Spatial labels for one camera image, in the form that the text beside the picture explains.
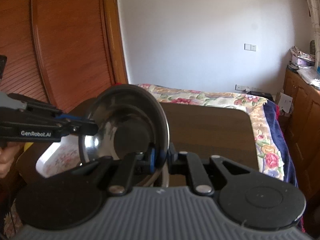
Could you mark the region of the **person left hand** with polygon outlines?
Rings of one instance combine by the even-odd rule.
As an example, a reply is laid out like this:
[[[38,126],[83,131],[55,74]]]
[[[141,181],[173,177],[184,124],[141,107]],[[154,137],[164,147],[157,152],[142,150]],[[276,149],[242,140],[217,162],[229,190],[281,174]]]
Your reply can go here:
[[[9,142],[5,148],[1,148],[0,153],[0,178],[5,178],[9,173],[15,156],[20,152],[21,144]]]

